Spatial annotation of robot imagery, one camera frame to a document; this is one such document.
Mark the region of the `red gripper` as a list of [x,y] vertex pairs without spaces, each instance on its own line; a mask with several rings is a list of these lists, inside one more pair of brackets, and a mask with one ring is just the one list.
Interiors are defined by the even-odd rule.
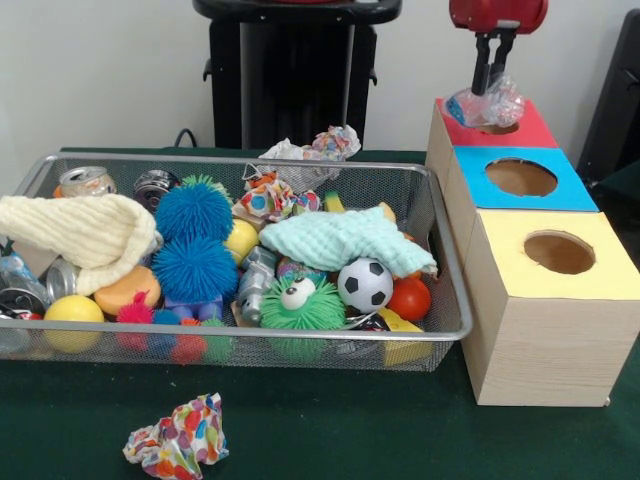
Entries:
[[[484,95],[487,88],[499,79],[505,71],[517,34],[536,31],[547,11],[547,0],[449,1],[449,15],[454,26],[477,33],[477,57],[472,80],[474,95]],[[490,41],[494,38],[499,40],[499,46],[491,64]]]

